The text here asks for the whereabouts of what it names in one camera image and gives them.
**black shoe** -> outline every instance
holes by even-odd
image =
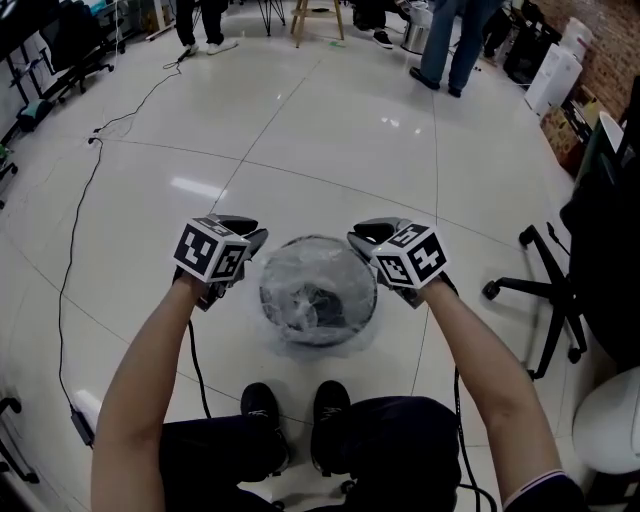
[[[393,50],[393,43],[389,40],[389,36],[384,30],[378,30],[373,33],[373,40],[387,50]]]
[[[262,382],[249,384],[242,392],[240,412],[242,416],[254,422],[255,425],[260,425],[261,428],[265,428],[266,430],[275,431],[282,445],[284,461],[280,467],[273,472],[273,476],[280,475],[280,473],[287,469],[291,454],[287,440],[280,429],[278,402],[271,389],[269,389],[269,386]]]
[[[440,89],[440,84],[436,83],[436,82],[432,82],[431,80],[425,78],[422,76],[422,73],[420,73],[420,69],[416,68],[416,67],[412,67],[409,70],[409,74],[415,78],[416,80],[418,80],[419,82],[422,82],[424,85],[426,85],[429,89],[431,89],[432,91],[437,91],[438,89]]]
[[[323,451],[323,423],[336,418],[351,407],[349,393],[345,387],[335,380],[323,382],[313,402],[313,432],[311,434],[311,459],[315,468],[322,473],[322,476],[331,476],[331,472],[322,468],[318,462],[318,453]]]
[[[462,90],[449,86],[449,94],[451,94],[451,96],[453,96],[454,98],[459,98],[460,96],[462,96]]]

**white tile floor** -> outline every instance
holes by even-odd
[[[408,76],[417,56],[381,49],[351,26],[349,9],[344,14],[344,48],[329,46],[335,24],[312,20],[296,49],[288,27],[275,20],[267,39],[255,5],[233,6],[223,28],[240,38],[237,49],[186,61],[182,76],[158,88],[135,119],[106,130],[63,301],[71,390],[104,396],[127,344],[167,289],[181,225],[212,209],[269,228],[258,260],[300,235],[342,238],[371,217],[437,222],[461,296],[519,358],[536,364],[548,306],[508,291],[490,303],[480,290],[503,275],[546,279],[517,235],[531,223],[557,225],[571,183],[537,118],[522,91],[483,64],[462,99],[432,93]],[[402,28],[393,17],[389,24]],[[201,26],[196,36],[204,42]],[[400,42],[399,34],[390,36]],[[58,387],[56,327],[75,206],[98,157],[98,145],[86,138],[133,110],[180,51],[175,33],[130,45],[115,73],[99,75],[84,96],[56,107],[14,147],[20,173],[0,213],[0,378],[3,393],[19,396],[24,410],[3,428],[41,476],[31,489],[47,510],[90,506],[91,453]],[[426,308],[414,312],[384,290],[363,350],[303,360],[283,353],[264,334],[256,307],[260,269],[260,261],[251,265],[242,286],[210,312],[195,313],[209,407],[234,414],[244,386],[269,383],[297,457],[281,478],[250,488],[283,499],[288,510],[335,503],[344,478],[323,479],[309,464],[318,384],[339,379],[354,400],[419,394],[452,406],[453,362]],[[571,419],[595,365],[590,353],[570,366],[568,343],[564,337],[536,387],[566,469],[584,482]],[[179,373],[168,419],[202,417],[186,346]],[[463,393],[472,466],[497,496],[484,427]],[[463,493],[459,510],[472,504],[473,495]]]

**sleeve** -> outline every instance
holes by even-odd
[[[539,476],[504,503],[505,512],[588,512],[584,495],[573,480],[562,471]]]

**glove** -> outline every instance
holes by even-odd
[[[416,309],[423,300],[418,294],[418,290],[412,288],[403,288],[391,285],[384,272],[380,271],[377,260],[373,259],[373,251],[381,244],[386,242],[389,238],[393,237],[399,231],[406,228],[412,221],[409,219],[401,219],[398,217],[381,217],[376,219],[367,220],[356,224],[353,227],[353,231],[347,234],[347,241],[353,248],[353,250],[364,261],[371,266],[378,268],[378,283],[386,286],[389,290],[396,292],[402,299]],[[444,272],[440,272],[439,277],[447,283],[453,291],[458,294],[456,287],[453,285],[449,276]]]
[[[243,259],[240,263],[240,268],[236,273],[236,276],[231,281],[222,281],[210,283],[207,287],[207,291],[198,300],[197,306],[203,311],[207,311],[218,299],[224,297],[228,288],[233,287],[239,281],[244,279],[244,264],[246,261],[251,261],[253,256],[262,248],[264,243],[269,237],[269,232],[264,229],[258,228],[258,221],[249,219],[248,217],[239,217],[237,215],[207,215],[209,219],[218,224],[222,224],[227,229],[233,231],[236,235],[242,236],[245,240],[250,242],[249,250],[245,252]],[[184,269],[176,267],[176,271],[173,275],[173,282],[178,279]]]

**office chair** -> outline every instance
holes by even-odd
[[[40,30],[40,35],[51,52],[53,71],[68,70],[58,79],[62,88],[58,101],[64,104],[65,94],[76,84],[84,94],[87,76],[103,69],[112,72],[113,66],[100,62],[106,55],[105,35],[87,5],[81,1],[65,0],[57,14],[54,21]]]
[[[569,273],[564,275],[536,228],[529,226],[520,233],[520,244],[535,244],[551,283],[502,277],[482,289],[489,300],[501,288],[510,288],[543,297],[553,305],[540,365],[536,371],[528,370],[532,379],[544,377],[565,319],[578,345],[569,350],[569,361],[575,364],[580,360],[587,350],[581,315],[619,371],[640,365],[640,343],[635,334],[637,301],[632,298],[640,287],[635,243],[640,218],[639,148],[640,77],[636,77],[619,148],[614,151],[607,144],[593,162],[587,162],[590,169],[560,210],[562,223],[571,233]],[[551,225],[547,225],[551,238],[560,244]]]

